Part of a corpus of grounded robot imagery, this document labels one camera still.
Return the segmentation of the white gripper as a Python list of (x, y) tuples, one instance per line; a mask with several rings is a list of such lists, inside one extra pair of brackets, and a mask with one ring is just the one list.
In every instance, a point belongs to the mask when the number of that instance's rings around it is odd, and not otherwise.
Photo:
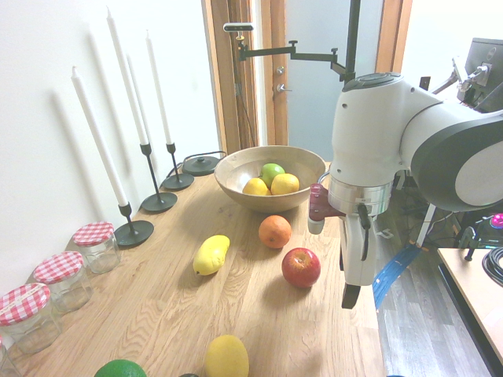
[(361, 290), (360, 286), (373, 283), (376, 268), (377, 237), (373, 219), (370, 219), (367, 256), (362, 261), (365, 246), (365, 230), (359, 216), (352, 214), (343, 218), (340, 226), (343, 272), (345, 281), (341, 307), (353, 309)]

